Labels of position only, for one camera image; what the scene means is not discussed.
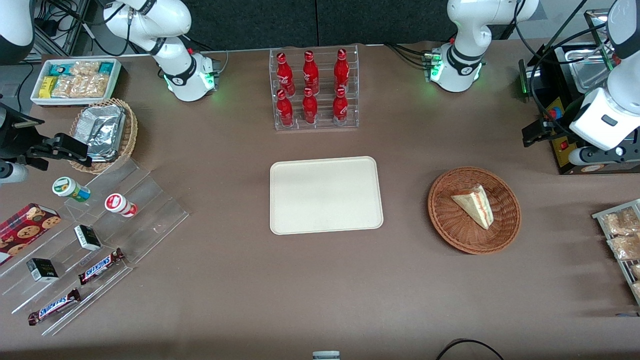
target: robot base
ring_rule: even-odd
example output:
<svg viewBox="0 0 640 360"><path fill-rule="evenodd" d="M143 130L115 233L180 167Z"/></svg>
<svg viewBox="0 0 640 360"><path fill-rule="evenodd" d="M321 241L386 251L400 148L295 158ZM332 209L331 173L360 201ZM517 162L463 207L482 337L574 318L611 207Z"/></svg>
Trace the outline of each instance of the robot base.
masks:
<svg viewBox="0 0 640 360"><path fill-rule="evenodd" d="M440 85L441 88L449 92L463 92L478 79L482 66L478 66L475 70L470 68L471 71L467 75L460 75L447 59L447 51L450 48L451 44L444 44L432 50L432 59L425 59L426 65L433 66L432 69L425 70L426 80Z"/></svg>
<svg viewBox="0 0 640 360"><path fill-rule="evenodd" d="M196 101L209 92L218 89L220 61L197 53L193 54L192 57L196 61L196 71L187 80L186 84L178 86L172 84L166 76L164 77L169 90L182 101Z"/></svg>

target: gray wall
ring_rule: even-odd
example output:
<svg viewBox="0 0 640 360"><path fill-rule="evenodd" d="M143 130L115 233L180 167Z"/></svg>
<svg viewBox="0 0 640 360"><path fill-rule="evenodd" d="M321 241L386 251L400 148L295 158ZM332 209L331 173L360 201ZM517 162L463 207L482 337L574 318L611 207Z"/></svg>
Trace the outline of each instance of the gray wall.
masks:
<svg viewBox="0 0 640 360"><path fill-rule="evenodd" d="M447 0L183 1L189 36L216 50L444 41L456 31Z"/></svg>

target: clear acrylic bottle rack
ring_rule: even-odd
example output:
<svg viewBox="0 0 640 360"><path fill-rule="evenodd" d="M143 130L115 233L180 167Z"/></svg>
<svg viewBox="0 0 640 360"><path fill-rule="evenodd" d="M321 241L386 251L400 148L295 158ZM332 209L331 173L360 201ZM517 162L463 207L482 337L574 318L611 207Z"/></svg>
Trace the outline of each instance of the clear acrylic bottle rack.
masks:
<svg viewBox="0 0 640 360"><path fill-rule="evenodd" d="M177 201L156 184L149 171L131 159L117 161L86 186L91 190L91 197L86 202L67 200L58 210L62 218L60 224L0 266L3 304L24 319L25 327L29 327L27 319L30 313L64 297L74 288L79 290L80 303L69 305L60 313L32 326L42 335L54 335L62 330L129 274L188 216ZM138 213L132 218L125 218L106 211L104 200L111 193L121 193L135 203ZM102 244L100 250L92 252L80 246L74 232L79 224L93 228ZM121 248L126 259L81 286L78 275L117 248ZM31 258L50 259L60 278L52 283L35 282L26 265Z"/></svg>
<svg viewBox="0 0 640 360"><path fill-rule="evenodd" d="M333 123L333 100L335 90L333 87L333 67L338 60L338 50L347 51L347 62L349 63L349 91L346 99L349 102L347 121L342 126ZM320 92L316 95L318 102L318 119L314 125L308 124L304 119L302 99L304 99L305 80L302 73L302 66L305 64L305 51L314 52L314 59L320 73ZM284 127L278 116L276 104L278 98L276 92L280 89L278 82L278 62L276 55L284 53L287 56L287 63L293 71L293 82L296 85L296 93L289 98L293 106L293 126ZM308 47L305 49L272 49L269 54L269 78L271 80L271 98L273 101L273 118L278 131L296 130L329 130L342 129L345 127L358 127L360 124L360 112L358 110L358 100L360 98L360 62L358 60L358 46L326 46Z"/></svg>

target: cookie box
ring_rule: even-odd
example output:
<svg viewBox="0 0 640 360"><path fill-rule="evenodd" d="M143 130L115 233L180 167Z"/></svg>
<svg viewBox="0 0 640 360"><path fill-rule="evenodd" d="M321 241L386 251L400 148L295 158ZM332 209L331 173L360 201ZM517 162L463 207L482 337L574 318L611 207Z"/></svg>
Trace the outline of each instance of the cookie box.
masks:
<svg viewBox="0 0 640 360"><path fill-rule="evenodd" d="M74 63L75 61L99 61L102 63L112 63L113 67L111 68L111 73L109 74L109 81L107 82L107 88L104 92L104 96L102 97L84 97L84 98L56 98L56 97L40 97L40 87L42 86L42 82L45 77L50 75L51 69L57 65ZM113 93L113 89L116 87L116 82L118 80L118 75L120 73L120 68L122 65L120 62L114 58L92 58L92 57L84 57L84 58L66 58L66 59L54 59L47 60L42 64L42 69L40 70L40 74L38 75L38 81L36 81L36 85L33 87L33 91L31 92L31 101L34 104L41 106L73 106L73 105L87 105L93 104L95 102L105 101L111 98L111 94Z"/></svg>
<svg viewBox="0 0 640 360"><path fill-rule="evenodd" d="M60 221L59 214L54 210L29 204L0 224L0 265L16 256Z"/></svg>

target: wicker basket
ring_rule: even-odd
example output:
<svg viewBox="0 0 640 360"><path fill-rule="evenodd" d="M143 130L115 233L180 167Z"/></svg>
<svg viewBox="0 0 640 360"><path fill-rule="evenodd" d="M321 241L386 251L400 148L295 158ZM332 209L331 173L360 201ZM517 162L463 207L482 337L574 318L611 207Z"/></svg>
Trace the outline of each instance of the wicker basket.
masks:
<svg viewBox="0 0 640 360"><path fill-rule="evenodd" d="M111 166L111 164L113 164L116 160L128 158L133 153L133 148L136 146L136 136L138 135L138 120L136 119L136 114L131 111L131 108L129 107L129 105L127 105L126 102L120 99L109 99L106 101L96 102L95 104L89 105L89 107L107 105L121 106L127 112L124 130L122 131L122 139L120 141L120 148L118 150L118 157L111 163L93 163L91 167L84 167L76 162L69 161L71 163L71 166L73 166L73 168L78 171L89 172L91 174L100 174L109 166ZM69 131L69 134L71 136L73 136L76 131L76 126L78 125L79 119L80 114L76 116L76 121L74 121L73 125L71 125L71 131Z"/></svg>
<svg viewBox="0 0 640 360"><path fill-rule="evenodd" d="M462 210L451 195L481 184L493 211L493 224L484 230ZM507 247L518 235L522 218L518 199L495 174L477 167L461 167L442 174L431 186L429 217L438 233L469 254L492 254Z"/></svg>

